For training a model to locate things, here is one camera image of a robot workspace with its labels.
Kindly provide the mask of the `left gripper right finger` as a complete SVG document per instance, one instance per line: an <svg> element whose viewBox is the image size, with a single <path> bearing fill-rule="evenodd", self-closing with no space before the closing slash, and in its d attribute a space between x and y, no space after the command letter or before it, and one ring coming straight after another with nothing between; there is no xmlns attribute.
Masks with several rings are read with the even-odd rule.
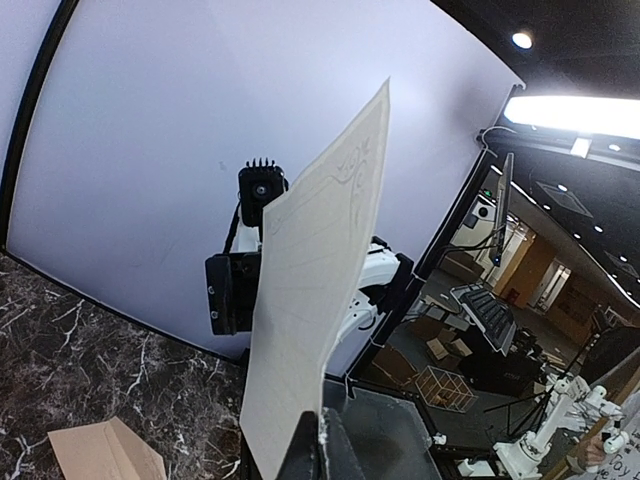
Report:
<svg viewBox="0 0 640 480"><path fill-rule="evenodd" d="M342 419L333 408L324 407L319 420L321 479L365 480Z"/></svg>

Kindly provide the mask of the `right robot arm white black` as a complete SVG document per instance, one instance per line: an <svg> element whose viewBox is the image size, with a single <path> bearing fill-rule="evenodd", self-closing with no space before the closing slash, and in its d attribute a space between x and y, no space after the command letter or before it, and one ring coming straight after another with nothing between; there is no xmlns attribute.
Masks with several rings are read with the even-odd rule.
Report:
<svg viewBox="0 0 640 480"><path fill-rule="evenodd" d="M393 305L412 269L379 238L367 252L315 253L263 259L261 245L241 236L205 262L211 333L232 341L255 332L294 355L324 365L350 335L371 329Z"/></svg>

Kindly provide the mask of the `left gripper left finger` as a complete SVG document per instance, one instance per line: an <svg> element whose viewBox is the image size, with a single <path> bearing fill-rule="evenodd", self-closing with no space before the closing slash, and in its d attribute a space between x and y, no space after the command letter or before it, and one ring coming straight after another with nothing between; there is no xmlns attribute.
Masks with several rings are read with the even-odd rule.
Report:
<svg viewBox="0 0 640 480"><path fill-rule="evenodd" d="M320 478L319 421L315 412L301 414L277 480L318 480Z"/></svg>

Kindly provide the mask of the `brown paper envelope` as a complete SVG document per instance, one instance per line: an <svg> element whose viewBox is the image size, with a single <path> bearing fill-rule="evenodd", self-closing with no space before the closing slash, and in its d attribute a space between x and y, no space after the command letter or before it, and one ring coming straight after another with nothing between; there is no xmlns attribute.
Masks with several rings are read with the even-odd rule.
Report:
<svg viewBox="0 0 640 480"><path fill-rule="evenodd" d="M47 433L65 479L166 479L163 457L118 417Z"/></svg>

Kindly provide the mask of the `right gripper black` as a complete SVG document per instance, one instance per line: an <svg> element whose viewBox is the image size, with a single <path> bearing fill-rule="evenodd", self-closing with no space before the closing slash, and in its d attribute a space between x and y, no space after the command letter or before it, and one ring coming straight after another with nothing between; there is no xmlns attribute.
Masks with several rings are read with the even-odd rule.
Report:
<svg viewBox="0 0 640 480"><path fill-rule="evenodd" d="M250 332L261 268L259 252L219 253L205 261L214 335Z"/></svg>

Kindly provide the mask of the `cream decorated letter paper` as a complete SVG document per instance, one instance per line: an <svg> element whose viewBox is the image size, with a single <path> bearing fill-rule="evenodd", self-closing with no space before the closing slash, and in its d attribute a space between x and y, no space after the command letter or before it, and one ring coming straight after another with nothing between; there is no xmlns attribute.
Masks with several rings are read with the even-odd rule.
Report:
<svg viewBox="0 0 640 480"><path fill-rule="evenodd" d="M240 427L264 479L301 415L319 413L326 365L376 225L390 120L384 82L345 130L265 207Z"/></svg>

